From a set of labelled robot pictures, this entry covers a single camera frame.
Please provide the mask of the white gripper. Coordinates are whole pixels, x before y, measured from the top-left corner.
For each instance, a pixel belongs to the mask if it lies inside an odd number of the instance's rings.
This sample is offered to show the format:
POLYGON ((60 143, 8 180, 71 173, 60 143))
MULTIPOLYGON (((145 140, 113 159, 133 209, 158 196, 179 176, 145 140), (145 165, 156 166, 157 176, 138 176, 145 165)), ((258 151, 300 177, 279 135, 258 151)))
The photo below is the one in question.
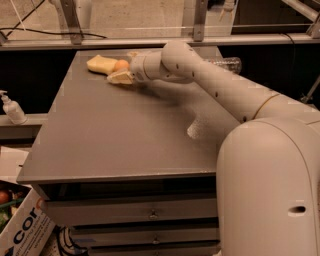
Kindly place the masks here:
POLYGON ((107 81, 111 84, 124 84, 131 85, 133 83, 133 77, 138 82, 146 82, 149 80, 148 76, 145 73, 144 61, 146 56, 140 54, 140 51, 129 51, 127 53, 128 57, 131 57, 130 62, 130 71, 128 70, 119 70, 111 73, 107 76, 107 81))

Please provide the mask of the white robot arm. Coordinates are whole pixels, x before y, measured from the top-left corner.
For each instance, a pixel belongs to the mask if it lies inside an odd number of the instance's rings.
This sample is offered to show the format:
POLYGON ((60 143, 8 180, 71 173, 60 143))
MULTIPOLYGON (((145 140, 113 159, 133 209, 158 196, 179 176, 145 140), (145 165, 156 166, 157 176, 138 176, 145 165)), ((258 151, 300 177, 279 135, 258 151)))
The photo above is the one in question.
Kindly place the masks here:
POLYGON ((240 123, 217 159, 222 256, 320 256, 320 111, 203 59, 181 41, 116 64, 108 80, 182 78, 240 123))

